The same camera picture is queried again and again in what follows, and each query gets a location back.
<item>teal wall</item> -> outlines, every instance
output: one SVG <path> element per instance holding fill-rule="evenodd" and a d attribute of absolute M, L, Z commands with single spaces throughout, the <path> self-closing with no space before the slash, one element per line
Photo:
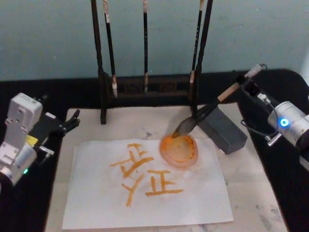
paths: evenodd
<path fill-rule="evenodd" d="M 142 0 L 109 0 L 116 74 L 143 75 Z M 148 0 L 149 74 L 189 73 L 199 0 Z M 103 67 L 110 63 L 98 0 Z M 214 0 L 204 72 L 256 63 L 309 77 L 309 0 Z M 0 80 L 93 77 L 90 0 L 0 0 Z"/>

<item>paint dish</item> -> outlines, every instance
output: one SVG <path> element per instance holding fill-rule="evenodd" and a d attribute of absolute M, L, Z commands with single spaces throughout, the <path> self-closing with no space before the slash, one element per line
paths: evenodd
<path fill-rule="evenodd" d="M 187 168 L 197 162 L 198 152 L 195 140 L 189 136 L 162 139 L 160 154 L 163 159 L 175 168 Z"/>

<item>white table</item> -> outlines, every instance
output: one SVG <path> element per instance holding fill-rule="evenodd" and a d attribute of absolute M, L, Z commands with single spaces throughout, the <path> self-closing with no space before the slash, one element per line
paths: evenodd
<path fill-rule="evenodd" d="M 287 231 L 271 185 L 252 140 L 240 125 L 237 104 L 219 108 L 248 136 L 245 147 L 230 155 L 217 149 L 219 163 L 226 181 L 234 221 L 207 225 L 173 227 L 139 227 L 78 232 L 284 232 Z M 71 117 L 75 109 L 68 111 Z M 46 224 L 47 232 L 61 232 L 62 219 L 70 182 L 74 146 L 92 140 L 161 139 L 170 134 L 178 123 L 190 115 L 189 107 L 132 107 L 109 109 L 107 124 L 99 123 L 100 110 L 81 110 L 80 126 L 66 135 L 60 152 L 53 195 Z M 207 138 L 196 127 L 195 138 Z"/>

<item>orange ink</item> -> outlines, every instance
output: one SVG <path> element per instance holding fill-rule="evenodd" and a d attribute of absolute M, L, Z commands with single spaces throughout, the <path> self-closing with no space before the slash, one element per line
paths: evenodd
<path fill-rule="evenodd" d="M 141 158 L 141 156 L 143 154 L 147 153 L 147 151 L 140 151 L 141 146 L 142 146 L 141 144 L 128 144 L 127 148 L 131 148 L 131 147 L 135 148 L 139 157 Z M 129 159 L 124 160 L 124 161 L 120 161 L 120 162 L 117 162 L 117 163 L 113 163 L 113 164 L 110 165 L 111 167 L 114 167 L 116 165 L 121 165 L 121 164 L 124 164 L 126 162 L 132 161 L 133 164 L 128 170 L 126 170 L 126 168 L 124 166 L 120 166 L 121 171 L 124 174 L 124 178 L 130 176 L 141 165 L 154 160 L 154 158 L 152 158 L 152 157 L 147 157 L 147 158 L 142 158 L 139 161 L 136 161 L 136 158 L 134 157 L 134 153 L 131 150 L 129 150 L 129 155 L 130 155 Z"/>
<path fill-rule="evenodd" d="M 130 191 L 129 196 L 128 196 L 127 201 L 126 201 L 126 207 L 131 207 L 133 194 L 134 194 L 137 186 L 139 185 L 139 183 L 141 182 L 141 180 L 143 178 L 144 178 L 144 174 L 140 175 L 140 177 L 135 181 L 133 187 L 131 187 L 131 188 L 129 188 L 128 186 L 125 186 L 124 184 L 121 184 L 123 187 L 125 187 L 125 189 Z"/>
<path fill-rule="evenodd" d="M 169 194 L 169 193 L 180 193 L 183 189 L 174 189 L 174 190 L 166 190 L 166 185 L 175 185 L 175 182 L 166 181 L 164 174 L 170 173 L 170 171 L 162 170 L 162 171 L 155 171 L 155 170 L 148 170 L 148 173 L 159 174 L 161 179 L 161 191 L 156 191 L 155 187 L 155 178 L 151 176 L 151 187 L 153 189 L 152 192 L 145 193 L 147 197 L 155 196 L 155 195 L 162 195 L 162 194 Z"/>

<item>yellow label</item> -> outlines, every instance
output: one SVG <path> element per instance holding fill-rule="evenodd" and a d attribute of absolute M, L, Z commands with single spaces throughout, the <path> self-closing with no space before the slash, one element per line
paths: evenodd
<path fill-rule="evenodd" d="M 34 146 L 37 143 L 37 141 L 38 141 L 37 138 L 27 135 L 26 143 L 28 143 L 30 146 Z"/>

